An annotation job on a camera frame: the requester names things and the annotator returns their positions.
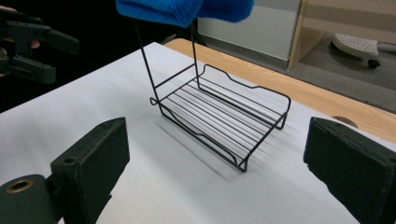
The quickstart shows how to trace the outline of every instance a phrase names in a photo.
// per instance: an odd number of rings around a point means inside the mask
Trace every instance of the metal wire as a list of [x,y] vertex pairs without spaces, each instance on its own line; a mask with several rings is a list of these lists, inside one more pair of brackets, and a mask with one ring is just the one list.
[[[193,138],[213,150],[231,166],[246,172],[248,159],[273,129],[283,129],[290,110],[289,96],[270,89],[248,85],[234,80],[226,72],[209,64],[204,71],[198,73],[193,26],[191,26],[191,42],[193,64],[170,76],[158,85],[154,85],[149,70],[149,61],[145,55],[137,24],[135,26],[140,47],[148,69],[151,86],[155,98],[150,98],[152,105],[158,105],[162,114],[176,126],[189,133]],[[161,98],[157,90],[172,79],[195,69],[194,78],[180,85]],[[268,105],[258,103],[236,90],[230,90],[221,83],[206,78],[207,68],[215,69],[231,81],[248,91],[269,91],[285,99],[284,110],[277,111]]]

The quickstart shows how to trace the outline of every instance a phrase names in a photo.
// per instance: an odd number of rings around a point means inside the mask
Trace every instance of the black wheel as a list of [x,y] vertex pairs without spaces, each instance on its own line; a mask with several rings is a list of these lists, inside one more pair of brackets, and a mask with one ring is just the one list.
[[381,65],[381,63],[379,63],[379,60],[369,60],[368,64],[371,68],[377,68],[379,65]]
[[330,46],[331,46],[333,49],[338,49],[337,46],[335,46],[333,42],[330,43]]

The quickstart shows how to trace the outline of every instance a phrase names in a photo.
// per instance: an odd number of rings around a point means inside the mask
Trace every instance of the black wire rack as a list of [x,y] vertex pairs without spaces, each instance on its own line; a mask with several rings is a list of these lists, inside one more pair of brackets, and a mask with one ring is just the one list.
[[[246,172],[250,155],[274,129],[283,129],[290,109],[289,96],[262,86],[249,86],[209,64],[199,73],[193,26],[192,64],[155,84],[137,21],[134,24],[154,92],[151,104],[233,167]],[[195,70],[192,78],[160,96],[161,87],[191,69]]]

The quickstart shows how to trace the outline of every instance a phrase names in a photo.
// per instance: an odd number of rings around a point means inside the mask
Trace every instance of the wooden desk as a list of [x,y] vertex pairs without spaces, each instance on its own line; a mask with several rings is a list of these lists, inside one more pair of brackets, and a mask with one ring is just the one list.
[[[165,46],[192,56],[191,42],[187,40],[176,39]],[[201,62],[215,64],[218,68],[250,82],[283,92],[293,101],[307,105],[328,116],[351,119],[361,130],[396,143],[395,114],[206,47],[197,46],[197,58]]]
[[393,0],[303,0],[290,53],[292,69],[324,32],[353,35],[396,44]]

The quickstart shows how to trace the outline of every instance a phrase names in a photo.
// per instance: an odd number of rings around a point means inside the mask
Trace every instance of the white wall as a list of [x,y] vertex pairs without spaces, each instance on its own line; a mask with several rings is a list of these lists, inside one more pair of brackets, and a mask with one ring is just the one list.
[[236,46],[287,61],[301,0],[256,0],[251,15],[231,23],[198,19],[198,31]]

